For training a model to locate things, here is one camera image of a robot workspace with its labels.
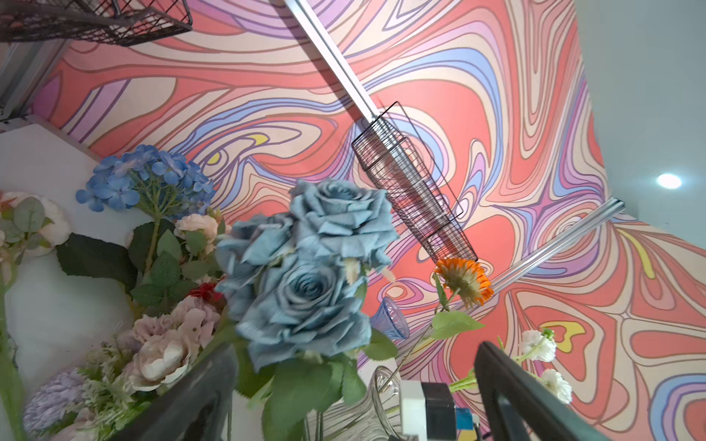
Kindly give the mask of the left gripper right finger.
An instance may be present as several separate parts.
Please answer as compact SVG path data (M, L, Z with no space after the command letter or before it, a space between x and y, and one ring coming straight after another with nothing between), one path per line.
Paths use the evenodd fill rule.
M474 372L494 440L604 440L502 350L479 345Z

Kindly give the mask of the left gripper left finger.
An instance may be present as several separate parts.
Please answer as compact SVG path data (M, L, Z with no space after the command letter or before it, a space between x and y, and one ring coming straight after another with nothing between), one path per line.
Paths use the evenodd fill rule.
M239 365L230 344L215 351L119 431L114 440L220 440Z

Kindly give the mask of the white flower spray stem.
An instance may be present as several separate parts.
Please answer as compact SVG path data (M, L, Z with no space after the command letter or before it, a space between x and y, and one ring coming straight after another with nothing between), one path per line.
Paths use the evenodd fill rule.
M557 343L555 333L549 329L523 331L520 336L520 355L513 360L521 366L524 362L545 362L555 360ZM573 389L556 369L546 369L541 375L531 374L559 402L568 405L573 401ZM450 385L451 392L469 391L478 386L478 379L472 369L462 380Z

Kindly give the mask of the orange gerbera flower stem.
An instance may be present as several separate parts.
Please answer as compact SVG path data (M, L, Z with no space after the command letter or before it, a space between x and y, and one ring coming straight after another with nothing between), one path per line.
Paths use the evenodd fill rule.
M408 358L423 343L447 340L484 327L468 314L475 306L484 306L495 295L491 281L478 262L461 257L439 259L432 279L438 304L431 323L404 354L393 376L401 372Z

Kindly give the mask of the dusty blue rose bunch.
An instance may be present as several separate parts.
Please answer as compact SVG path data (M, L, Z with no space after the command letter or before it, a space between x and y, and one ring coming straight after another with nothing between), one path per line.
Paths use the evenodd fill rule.
M240 220L219 242L237 391L262 404L264 439L322 439L325 413L367 393L359 357L397 356L363 310L397 237L385 191L328 179L297 183L288 211Z

